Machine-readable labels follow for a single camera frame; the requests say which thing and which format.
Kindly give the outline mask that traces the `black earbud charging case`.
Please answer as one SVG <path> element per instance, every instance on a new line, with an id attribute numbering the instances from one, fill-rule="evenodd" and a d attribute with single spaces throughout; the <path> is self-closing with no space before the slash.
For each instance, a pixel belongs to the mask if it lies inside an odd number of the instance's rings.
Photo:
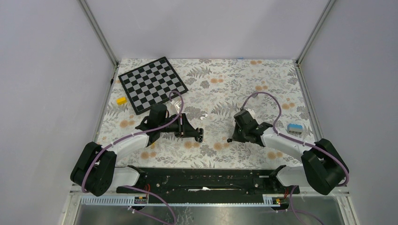
<path id="1" fill-rule="evenodd" d="M 203 138 L 204 138 L 204 129 L 203 128 L 198 128 L 197 131 L 198 131 L 198 134 L 199 134 L 197 142 L 198 143 L 202 143 L 203 142 Z"/>

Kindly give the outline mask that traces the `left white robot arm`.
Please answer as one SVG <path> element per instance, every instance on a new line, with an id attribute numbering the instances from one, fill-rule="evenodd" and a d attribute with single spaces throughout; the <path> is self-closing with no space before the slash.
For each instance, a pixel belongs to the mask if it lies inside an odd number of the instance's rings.
<path id="1" fill-rule="evenodd" d="M 156 104 L 148 116 L 125 137 L 102 147 L 95 142 L 85 145 L 71 174 L 70 180 L 79 185 L 84 193 L 101 196 L 111 187 L 128 187 L 135 193 L 145 188 L 145 179 L 133 166 L 117 168 L 121 159 L 142 150 L 155 141 L 161 133 L 174 133 L 177 138 L 194 138 L 196 142 L 203 142 L 204 130 L 194 128 L 187 120 L 186 114 L 168 115 L 164 104 Z"/>

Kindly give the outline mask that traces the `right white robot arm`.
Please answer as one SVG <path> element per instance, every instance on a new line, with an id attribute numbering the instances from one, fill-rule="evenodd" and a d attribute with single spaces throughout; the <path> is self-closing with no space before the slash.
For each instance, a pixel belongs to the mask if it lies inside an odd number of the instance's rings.
<path id="1" fill-rule="evenodd" d="M 286 132 L 279 132 L 266 122 L 259 124 L 248 110 L 234 115 L 235 127 L 229 142 L 254 143 L 279 150 L 301 165 L 282 165 L 271 173 L 269 187 L 275 193 L 290 186 L 311 187 L 322 195 L 328 195 L 335 187 L 347 181 L 349 169 L 336 148 L 327 139 L 307 143 Z"/>

